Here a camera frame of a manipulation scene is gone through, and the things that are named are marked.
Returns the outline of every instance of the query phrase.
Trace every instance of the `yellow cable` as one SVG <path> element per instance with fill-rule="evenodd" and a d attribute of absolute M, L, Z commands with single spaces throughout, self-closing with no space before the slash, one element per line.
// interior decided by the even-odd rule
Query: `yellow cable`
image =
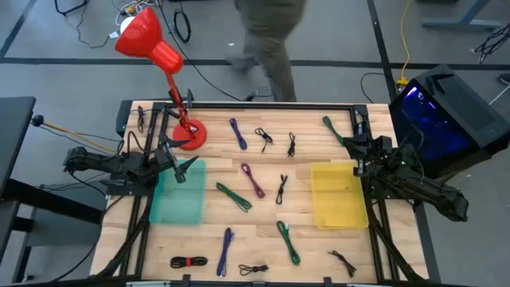
<path fill-rule="evenodd" d="M 115 152 L 115 153 L 117 153 L 117 151 L 116 151 L 115 149 L 113 149 L 113 148 L 109 148 L 109 147 L 105 147 L 105 146 L 103 146 L 103 145 L 101 145 L 101 144 L 95 143 L 95 142 L 93 142 L 93 141 L 91 141 L 91 140 L 89 140 L 89 139 L 85 138 L 84 136 L 78 135 L 77 133 L 75 133 L 75 132 L 73 132 L 73 131 L 71 131 L 71 130 L 68 130 L 67 128 L 61 128 L 61 127 L 59 127 L 59 126 L 56 126 L 56 125 L 54 125 L 54 124 L 49 124 L 49 123 L 46 123 L 46 122 L 42 123 L 42 125 L 45 125 L 45 126 L 46 126 L 46 127 L 48 127 L 48 128 L 56 129 L 56 130 L 61 131 L 61 132 L 67 132 L 67 133 L 69 133 L 69 134 L 71 134 L 71 135 L 73 135 L 73 136 L 75 136 L 75 137 L 78 137 L 78 138 L 80 138 L 80 139 L 82 139 L 82 140 L 86 141 L 86 142 L 87 142 L 87 143 L 89 143 L 89 144 L 95 145 L 95 146 L 96 146 L 96 147 L 98 147 L 98 148 L 102 148 L 102 149 L 104 149 L 105 151 L 111 151 L 111 152 Z"/>
<path fill-rule="evenodd" d="M 400 74 L 400 80 L 397 81 L 398 84 L 407 85 L 409 81 L 404 76 L 404 72 L 406 71 L 406 67 L 411 60 L 411 55 L 409 54 L 409 50 L 407 49 L 406 37 L 404 36 L 404 22 L 406 21 L 407 10 L 411 4 L 411 0 L 407 0 L 406 8 L 404 9 L 404 13 L 402 14 L 402 18 L 400 19 L 400 36 L 402 37 L 402 44 L 404 45 L 404 49 L 407 53 L 407 60 L 404 66 L 402 67 L 402 72 Z"/>

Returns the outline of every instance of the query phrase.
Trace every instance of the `computer case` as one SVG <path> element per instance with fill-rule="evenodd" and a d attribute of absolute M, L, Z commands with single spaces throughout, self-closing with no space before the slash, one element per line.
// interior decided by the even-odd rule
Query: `computer case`
<path fill-rule="evenodd" d="M 437 179 L 508 147 L 510 124 L 447 65 L 415 77 L 390 104 L 398 143 L 418 150 Z"/>

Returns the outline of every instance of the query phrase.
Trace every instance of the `teal plastic bin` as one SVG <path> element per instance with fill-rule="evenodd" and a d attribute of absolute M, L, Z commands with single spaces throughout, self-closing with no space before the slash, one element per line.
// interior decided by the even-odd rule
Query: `teal plastic bin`
<path fill-rule="evenodd" d="M 174 169 L 161 172 L 149 221 L 153 224 L 200 224 L 205 188 L 206 163 L 203 160 L 191 164 L 184 183 L 177 183 Z"/>

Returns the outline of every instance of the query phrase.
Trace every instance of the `cable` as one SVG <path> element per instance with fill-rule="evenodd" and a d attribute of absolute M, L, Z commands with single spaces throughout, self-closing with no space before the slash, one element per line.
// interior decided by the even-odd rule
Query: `cable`
<path fill-rule="evenodd" d="M 250 208 L 252 208 L 252 204 L 249 203 L 248 200 L 246 200 L 246 199 L 242 198 L 241 196 L 237 195 L 235 192 L 231 191 L 225 185 L 223 185 L 221 183 L 216 183 L 216 188 L 219 191 L 222 191 L 223 193 L 225 193 L 228 197 L 230 197 L 230 199 L 232 199 L 237 204 L 237 206 L 239 206 L 239 208 L 241 210 L 243 210 L 244 212 L 248 212 L 248 210 Z"/>
<path fill-rule="evenodd" d="M 196 65 L 193 64 L 193 61 L 186 55 L 186 53 L 184 53 L 184 50 L 182 50 L 181 48 L 181 45 L 177 42 L 177 39 L 175 38 L 174 34 L 172 33 L 171 31 L 171 28 L 170 28 L 170 25 L 168 24 L 168 21 L 167 21 L 167 16 L 165 15 L 165 12 L 163 11 L 163 8 L 162 8 L 163 5 L 158 5 L 159 7 L 159 10 L 161 11 L 161 15 L 163 16 L 163 20 L 165 21 L 165 24 L 167 25 L 167 28 L 168 28 L 168 33 L 172 36 L 172 38 L 174 39 L 175 41 L 175 44 L 177 45 L 178 49 L 181 51 L 182 55 L 184 55 L 184 57 L 190 62 L 190 64 L 193 66 L 193 68 L 197 71 L 198 75 L 200 75 L 200 77 L 207 83 L 209 84 L 211 87 L 215 88 L 216 90 L 218 90 L 219 92 L 223 93 L 225 96 L 233 99 L 233 100 L 236 100 L 236 101 L 242 101 L 240 100 L 239 98 L 235 97 L 235 96 L 232 96 L 230 95 L 229 93 L 223 91 L 222 89 L 218 88 L 217 86 L 213 85 L 213 83 L 211 83 L 209 80 L 206 79 L 206 77 L 204 77 L 204 75 L 202 75 L 202 73 L 200 73 L 200 70 L 197 68 Z"/>
<path fill-rule="evenodd" d="M 280 231 L 281 236 L 285 240 L 285 244 L 287 245 L 288 249 L 288 255 L 290 255 L 292 263 L 294 263 L 294 265 L 299 265 L 301 263 L 301 258 L 300 255 L 294 249 L 294 246 L 292 246 L 292 243 L 290 242 L 290 237 L 288 235 L 288 224 L 279 220 L 277 222 L 277 227 L 278 231 Z"/>
<path fill-rule="evenodd" d="M 216 275 L 218 277 L 224 277 L 226 275 L 226 252 L 229 250 L 230 243 L 233 241 L 233 232 L 229 228 L 225 230 L 225 236 L 223 237 L 223 250 L 218 267 L 216 268 Z"/>
<path fill-rule="evenodd" d="M 409 84 L 409 81 L 404 76 L 404 73 L 406 71 L 407 65 L 411 60 L 411 55 L 409 53 L 409 50 L 407 49 L 406 36 L 404 36 L 404 22 L 406 21 L 407 10 L 409 9 L 410 4 L 411 0 L 407 0 L 406 8 L 404 9 L 404 12 L 402 13 L 402 18 L 400 19 L 400 36 L 402 37 L 402 44 L 404 45 L 404 50 L 406 51 L 407 54 L 407 60 L 404 66 L 402 67 L 402 71 L 400 73 L 400 80 L 397 81 L 397 84 L 401 84 L 404 86 Z"/>
<path fill-rule="evenodd" d="M 248 144 L 246 143 L 245 139 L 241 136 L 241 132 L 239 132 L 236 119 L 234 118 L 230 119 L 230 127 L 232 127 L 233 132 L 236 133 L 237 142 L 239 143 L 239 147 L 241 148 L 241 150 L 243 151 L 246 150 L 248 148 Z"/>
<path fill-rule="evenodd" d="M 182 7 L 182 1 L 179 1 L 178 2 L 179 5 L 181 6 L 181 9 L 176 9 L 174 11 L 174 28 L 175 28 L 175 33 L 177 34 L 177 37 L 179 39 L 181 39 L 181 41 L 183 43 L 187 43 L 190 41 L 190 38 L 191 38 L 191 24 L 190 24 L 190 19 L 188 18 L 188 15 L 186 15 L 186 12 L 184 12 L 184 7 Z M 179 26 L 177 25 L 177 17 L 179 15 L 182 15 L 182 18 L 184 19 L 184 22 L 186 23 L 186 30 L 187 30 L 187 36 L 186 38 L 184 38 L 182 35 L 181 35 L 181 31 L 179 31 Z"/>
<path fill-rule="evenodd" d="M 262 199 L 265 197 L 265 193 L 262 190 L 262 188 L 257 184 L 255 179 L 253 178 L 252 171 L 249 168 L 249 165 L 247 163 L 241 163 L 241 169 L 245 172 L 246 175 L 248 175 L 249 180 L 253 184 L 253 189 L 255 190 L 255 193 L 257 194 L 259 199 Z"/>
<path fill-rule="evenodd" d="M 138 141 L 138 138 L 136 137 L 135 133 L 133 131 L 129 131 L 129 133 L 127 134 L 127 156 L 129 156 L 129 152 L 131 151 L 131 147 L 130 147 L 131 136 L 133 136 L 135 138 L 135 142 L 136 142 L 136 145 L 138 146 L 138 149 L 140 151 L 142 151 L 143 153 L 145 153 L 145 151 L 143 151 L 143 148 L 140 145 L 140 142 Z"/>
<path fill-rule="evenodd" d="M 266 132 L 264 132 L 264 129 L 263 128 L 256 128 L 255 129 L 255 134 L 259 135 L 262 137 L 262 139 L 264 139 L 264 147 L 262 148 L 262 152 L 265 151 L 265 146 L 270 143 L 272 144 L 273 143 L 273 138 L 268 135 Z"/>
<path fill-rule="evenodd" d="M 361 92 L 363 92 L 363 95 L 368 99 L 368 101 L 370 101 L 372 104 L 374 103 L 374 101 L 372 101 L 372 99 L 367 95 L 367 93 L 365 92 L 365 88 L 363 87 L 363 79 L 368 76 L 368 75 L 380 75 L 380 76 L 385 76 L 386 78 L 388 79 L 391 79 L 393 80 L 392 77 L 390 76 L 387 76 L 386 74 L 383 74 L 383 73 L 372 73 L 372 72 L 369 72 L 369 73 L 364 73 L 362 76 L 361 76 L 361 80 L 359 80 L 359 87 L 361 88 Z"/>
<path fill-rule="evenodd" d="M 240 264 L 239 265 L 239 274 L 241 276 L 246 276 L 250 273 L 256 273 L 256 272 L 265 272 L 269 269 L 269 267 L 267 265 L 262 265 L 262 266 L 253 266 L 253 267 L 250 267 L 250 266 L 247 266 L 247 265 L 242 265 Z"/>
<path fill-rule="evenodd" d="M 170 260 L 170 267 L 177 269 L 189 266 L 204 266 L 207 264 L 207 258 L 198 256 L 193 258 L 185 258 L 185 257 L 174 257 Z"/>
<path fill-rule="evenodd" d="M 500 94 L 499 94 L 499 95 L 497 95 L 497 96 L 494 98 L 494 100 L 491 100 L 491 102 L 490 102 L 490 103 L 488 103 L 488 105 L 492 105 L 492 104 L 494 104 L 494 102 L 495 102 L 495 101 L 497 101 L 497 99 L 499 99 L 499 98 L 500 98 L 500 96 L 502 96 L 502 95 L 503 95 L 506 91 L 508 91 L 508 89 L 509 89 L 509 88 L 510 88 L 510 85 L 508 85 L 508 87 L 506 87 L 506 88 L 503 90 L 503 92 L 500 92 Z"/>
<path fill-rule="evenodd" d="M 296 136 L 290 132 L 288 137 L 290 138 L 290 147 L 287 150 L 287 157 L 294 157 L 296 155 Z"/>
<path fill-rule="evenodd" d="M 88 133 L 84 133 L 84 132 L 77 132 L 77 134 L 80 135 L 80 136 L 91 136 L 91 137 L 95 137 L 95 138 L 98 138 L 98 139 L 111 141 L 111 142 L 114 142 L 114 143 L 119 143 L 121 141 L 121 140 L 110 139 L 110 138 L 107 138 L 107 137 L 104 137 L 104 136 L 92 135 L 92 134 L 88 134 Z"/>
<path fill-rule="evenodd" d="M 333 250 L 333 252 L 328 252 L 328 254 L 335 255 L 338 259 L 340 259 L 340 261 L 343 262 L 343 264 L 347 268 L 347 271 L 349 272 L 349 277 L 354 276 L 354 272 L 356 272 L 356 268 L 351 263 L 347 262 L 347 259 L 345 259 L 345 257 L 342 254 L 339 254 L 338 252 L 336 252 L 334 250 Z"/>
<path fill-rule="evenodd" d="M 94 187 L 92 184 L 90 183 L 86 183 L 85 181 L 81 180 L 81 179 L 78 179 L 76 176 L 73 175 L 73 173 L 71 171 L 68 171 L 69 175 L 71 175 L 75 180 L 79 181 L 80 183 L 83 183 L 84 185 L 88 186 L 88 187 L 91 187 L 93 189 L 95 189 L 96 191 L 99 191 L 99 193 L 101 193 L 101 195 L 103 195 L 103 197 L 106 197 L 106 194 L 99 188 L 97 187 Z"/>
<path fill-rule="evenodd" d="M 114 202 L 112 202 L 112 204 L 110 204 L 103 212 L 103 215 L 101 216 L 101 223 L 100 223 L 100 230 L 103 226 L 103 218 L 104 216 L 108 213 L 108 211 L 113 207 L 115 206 L 121 199 L 123 199 L 124 196 L 120 196 L 118 199 L 116 199 Z M 72 272 L 74 272 L 74 270 L 76 270 L 78 267 L 80 267 L 80 265 L 85 261 L 87 260 L 87 258 L 90 256 L 90 254 L 92 254 L 93 250 L 96 248 L 97 246 L 97 243 L 99 242 L 99 239 L 101 238 L 101 233 L 99 234 L 99 237 L 97 238 L 96 240 L 96 243 L 94 243 L 92 245 L 92 247 L 90 248 L 90 250 L 87 252 L 87 254 L 85 254 L 85 256 L 80 260 L 78 261 L 78 263 L 72 267 L 69 271 L 67 271 L 66 273 L 63 273 L 62 275 L 60 275 L 59 277 L 51 280 L 51 282 L 56 282 L 56 281 L 59 281 L 60 279 L 68 276 L 69 274 L 71 274 Z"/>
<path fill-rule="evenodd" d="M 80 146 L 88 147 L 88 148 L 90 148 L 90 149 L 92 149 L 92 150 L 94 150 L 94 151 L 98 151 L 98 152 L 100 152 L 100 153 L 102 153 L 102 154 L 109 155 L 107 152 L 102 151 L 102 150 L 100 150 L 99 148 L 91 147 L 91 146 L 89 146 L 89 145 L 87 145 L 87 144 L 85 144 L 85 143 L 81 143 L 81 142 L 79 142 L 79 141 L 77 141 L 77 140 L 71 139 L 70 137 L 68 137 L 68 136 L 66 136 L 66 135 L 61 135 L 61 134 L 59 134 L 59 133 L 57 133 L 57 132 L 54 132 L 54 131 L 52 131 L 52 130 L 50 130 L 50 129 L 48 129 L 48 128 L 44 128 L 44 127 L 39 127 L 39 128 L 42 128 L 43 130 L 46 130 L 47 132 L 51 132 L 51 133 L 53 133 L 55 136 L 60 136 L 60 137 L 66 138 L 66 139 L 68 139 L 68 140 L 70 140 L 70 141 L 72 141 L 72 142 L 74 142 L 74 143 L 79 144 Z"/>
<path fill-rule="evenodd" d="M 508 23 L 504 28 L 497 30 L 494 33 L 491 33 L 485 42 L 479 45 L 475 49 L 475 53 L 480 53 L 480 64 L 483 64 L 485 58 L 496 52 L 501 46 L 510 38 L 510 23 Z"/>
<path fill-rule="evenodd" d="M 336 132 L 335 127 L 333 127 L 332 119 L 330 119 L 329 116 L 323 116 L 322 117 L 322 122 L 333 133 L 333 135 L 335 136 L 336 140 L 338 140 L 338 142 L 342 145 L 342 147 L 345 147 L 343 145 L 343 137 L 338 132 Z"/>
<path fill-rule="evenodd" d="M 280 183 L 280 188 L 278 188 L 277 204 L 282 204 L 284 201 L 284 199 L 283 199 L 284 185 L 287 182 L 287 178 L 288 178 L 288 175 L 286 175 L 285 177 L 284 177 L 284 175 L 280 175 L 281 183 Z"/>
<path fill-rule="evenodd" d="M 81 11 L 81 15 L 80 15 L 80 22 L 78 23 L 78 25 L 76 25 L 76 31 L 78 31 L 78 41 L 86 44 L 90 49 L 97 49 L 97 48 L 103 48 L 106 43 L 108 43 L 108 40 L 110 39 L 109 36 L 106 36 L 106 39 L 104 40 L 103 44 L 100 44 L 100 45 L 95 45 L 95 46 L 92 46 L 90 45 L 90 43 L 86 42 L 86 41 L 83 41 L 81 40 L 81 31 L 80 31 L 80 26 L 81 24 L 83 23 L 83 16 L 85 14 L 85 11 L 87 10 L 87 7 L 88 7 L 88 4 L 92 3 L 93 0 L 90 0 L 88 2 L 85 3 L 85 7 L 84 9 Z"/>
<path fill-rule="evenodd" d="M 59 132 L 65 132 L 65 133 L 71 134 L 71 135 L 73 135 L 73 136 L 75 136 L 75 137 L 79 138 L 80 140 L 83 140 L 83 141 L 85 141 L 85 142 L 87 142 L 87 143 L 89 143 L 89 144 L 91 144 L 91 145 L 93 145 L 93 146 L 96 146 L 96 147 L 98 147 L 98 148 L 104 149 L 105 151 L 116 152 L 116 150 L 114 150 L 113 148 L 105 147 L 105 146 L 104 146 L 104 145 L 102 145 L 102 144 L 95 143 L 95 142 L 93 142 L 93 141 L 91 141 L 91 140 L 87 139 L 86 137 L 81 136 L 81 135 L 80 135 L 80 134 L 78 134 L 77 132 L 73 132 L 73 131 L 71 131 L 71 130 L 69 130 L 69 129 L 67 129 L 67 128 L 61 128 L 61 127 L 59 127 L 59 126 L 57 126 L 57 125 L 55 125 L 55 124 L 50 124 L 50 123 L 46 123 L 46 122 L 44 122 L 44 121 L 43 121 L 43 122 L 42 122 L 42 123 L 40 123 L 40 124 L 39 124 L 39 123 L 35 123 L 35 124 L 33 123 L 33 125 L 34 125 L 34 126 L 36 126 L 36 127 L 39 127 L 39 128 L 41 127 L 41 125 L 44 125 L 44 126 L 46 126 L 46 127 L 48 127 L 48 128 L 52 128 L 52 129 L 58 130 Z"/>
<path fill-rule="evenodd" d="M 100 174 L 98 175 L 94 175 L 93 177 L 90 177 L 86 180 L 84 180 L 85 182 L 89 182 L 90 180 L 92 179 L 95 179 L 96 177 L 98 176 L 102 176 L 104 175 L 106 172 L 101 172 Z M 40 189 L 43 189 L 45 191 L 66 191 L 68 189 L 73 189 L 73 188 L 81 188 L 81 187 L 73 187 L 73 186 L 76 186 L 76 185 L 79 185 L 81 183 L 71 183 L 71 184 L 68 184 L 68 185 L 64 185 L 63 187 L 58 187 L 58 188 L 48 188 L 48 187 L 45 187 L 45 184 L 41 184 L 39 186 L 36 186 L 37 188 L 40 188 Z"/>

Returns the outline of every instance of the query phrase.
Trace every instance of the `black cable with red tag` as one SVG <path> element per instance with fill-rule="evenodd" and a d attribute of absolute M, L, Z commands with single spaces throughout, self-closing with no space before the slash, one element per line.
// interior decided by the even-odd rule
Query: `black cable with red tag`
<path fill-rule="evenodd" d="M 202 256 L 197 256 L 193 258 L 177 256 L 170 260 L 170 267 L 175 269 L 190 266 L 204 266 L 205 264 L 207 264 L 207 258 Z"/>

